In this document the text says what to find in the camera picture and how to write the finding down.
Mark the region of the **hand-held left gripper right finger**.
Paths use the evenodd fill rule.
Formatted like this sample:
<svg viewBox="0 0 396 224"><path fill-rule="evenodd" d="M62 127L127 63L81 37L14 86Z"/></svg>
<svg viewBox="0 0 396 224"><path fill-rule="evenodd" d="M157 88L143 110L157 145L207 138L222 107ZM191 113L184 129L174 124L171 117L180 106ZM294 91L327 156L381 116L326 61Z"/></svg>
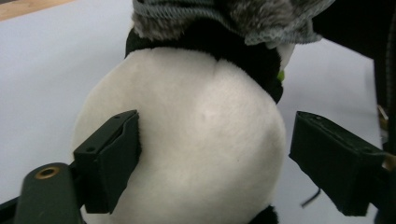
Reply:
<svg viewBox="0 0 396 224"><path fill-rule="evenodd" d="M342 214L362 217L370 204L387 207L385 152L331 120L297 112L290 158Z"/></svg>

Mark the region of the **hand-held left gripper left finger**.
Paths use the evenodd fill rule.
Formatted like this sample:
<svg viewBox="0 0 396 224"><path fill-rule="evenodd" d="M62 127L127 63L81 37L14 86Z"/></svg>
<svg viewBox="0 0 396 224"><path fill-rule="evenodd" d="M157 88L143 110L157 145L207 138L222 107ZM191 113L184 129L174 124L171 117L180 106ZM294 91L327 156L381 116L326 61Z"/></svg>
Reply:
<svg viewBox="0 0 396 224"><path fill-rule="evenodd" d="M112 213L141 152L136 110L115 115L74 151L82 176L83 204L89 214Z"/></svg>

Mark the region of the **panda plush toy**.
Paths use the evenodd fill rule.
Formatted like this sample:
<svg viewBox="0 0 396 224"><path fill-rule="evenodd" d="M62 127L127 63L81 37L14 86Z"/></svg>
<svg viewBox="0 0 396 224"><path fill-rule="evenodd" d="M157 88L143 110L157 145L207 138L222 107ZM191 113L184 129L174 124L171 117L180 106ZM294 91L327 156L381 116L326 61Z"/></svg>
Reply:
<svg viewBox="0 0 396 224"><path fill-rule="evenodd" d="M73 142L136 110L141 154L115 210L85 213L88 224L278 224L279 76L292 52L249 46L210 20L177 40L129 33L124 60L88 95Z"/></svg>

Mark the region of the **grey fuzzy toy garment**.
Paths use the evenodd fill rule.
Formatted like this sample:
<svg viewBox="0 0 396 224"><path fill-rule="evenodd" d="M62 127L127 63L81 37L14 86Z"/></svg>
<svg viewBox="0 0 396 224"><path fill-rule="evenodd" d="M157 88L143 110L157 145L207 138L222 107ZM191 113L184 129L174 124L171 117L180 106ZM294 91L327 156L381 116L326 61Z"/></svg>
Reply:
<svg viewBox="0 0 396 224"><path fill-rule="evenodd" d="M175 40L194 22L208 19L249 45L318 42L313 19L335 0L133 0L135 32L150 40Z"/></svg>

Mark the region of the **thin black thread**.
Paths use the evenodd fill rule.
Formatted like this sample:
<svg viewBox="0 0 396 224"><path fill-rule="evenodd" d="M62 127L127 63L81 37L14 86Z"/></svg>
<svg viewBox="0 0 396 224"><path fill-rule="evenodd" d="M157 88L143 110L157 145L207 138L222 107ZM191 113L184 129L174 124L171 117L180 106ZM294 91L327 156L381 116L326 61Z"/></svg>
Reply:
<svg viewBox="0 0 396 224"><path fill-rule="evenodd" d="M321 193L321 189L318 188L318 190L308 199L306 199L305 201L303 201L300 206L302 208L306 208L309 204L311 204Z"/></svg>

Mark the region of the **wooden table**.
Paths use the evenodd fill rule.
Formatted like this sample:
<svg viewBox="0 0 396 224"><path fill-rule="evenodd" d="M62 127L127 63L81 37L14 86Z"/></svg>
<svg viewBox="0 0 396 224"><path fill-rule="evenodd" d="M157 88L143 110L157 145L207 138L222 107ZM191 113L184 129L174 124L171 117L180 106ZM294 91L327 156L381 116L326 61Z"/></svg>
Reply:
<svg viewBox="0 0 396 224"><path fill-rule="evenodd" d="M0 0L0 21L13 19L75 0Z"/></svg>

